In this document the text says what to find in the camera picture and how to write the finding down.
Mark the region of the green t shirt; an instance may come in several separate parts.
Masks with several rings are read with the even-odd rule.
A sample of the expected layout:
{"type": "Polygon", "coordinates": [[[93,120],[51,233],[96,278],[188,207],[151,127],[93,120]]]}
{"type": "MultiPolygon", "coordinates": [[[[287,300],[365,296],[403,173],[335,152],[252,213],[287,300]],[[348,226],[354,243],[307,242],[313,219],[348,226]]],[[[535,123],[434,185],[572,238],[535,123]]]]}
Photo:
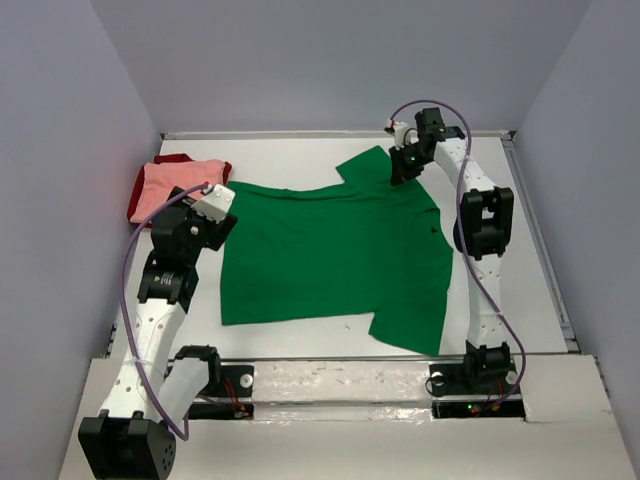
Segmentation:
{"type": "Polygon", "coordinates": [[[391,185],[379,146],[337,173],[339,183],[306,191],[231,183],[222,323],[368,313],[375,339],[437,355],[453,270],[439,208],[417,181],[391,185]]]}

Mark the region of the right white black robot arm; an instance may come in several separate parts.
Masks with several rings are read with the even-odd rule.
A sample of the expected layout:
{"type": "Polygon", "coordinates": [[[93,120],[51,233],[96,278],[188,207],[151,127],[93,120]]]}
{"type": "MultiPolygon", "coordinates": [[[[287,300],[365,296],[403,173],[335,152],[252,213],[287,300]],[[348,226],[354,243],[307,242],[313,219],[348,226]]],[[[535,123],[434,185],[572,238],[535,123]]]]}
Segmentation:
{"type": "Polygon", "coordinates": [[[390,183],[398,186],[413,180],[434,163],[455,189],[453,239],[467,272],[469,327],[463,359],[433,365],[427,391],[436,398],[493,398],[506,393],[507,377],[515,370],[498,305],[500,267],[511,240],[515,195],[485,174],[471,154],[468,126],[446,125],[443,106],[426,102],[413,125],[388,119],[385,130],[394,140],[389,150],[390,183]]]}

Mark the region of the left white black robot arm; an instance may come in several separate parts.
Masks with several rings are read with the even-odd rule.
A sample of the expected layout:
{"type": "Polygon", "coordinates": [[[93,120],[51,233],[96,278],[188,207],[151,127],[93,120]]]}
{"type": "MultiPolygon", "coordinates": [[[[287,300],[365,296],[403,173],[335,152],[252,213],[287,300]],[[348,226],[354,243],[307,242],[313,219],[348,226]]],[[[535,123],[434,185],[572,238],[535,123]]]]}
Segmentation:
{"type": "Polygon", "coordinates": [[[221,383],[209,345],[171,351],[198,284],[201,252],[217,251],[237,219],[232,194],[185,197],[149,220],[152,249],[134,310],[123,306],[129,350],[99,413],[80,423],[78,440],[97,479],[165,479],[178,441],[189,438],[189,410],[221,383]]]}

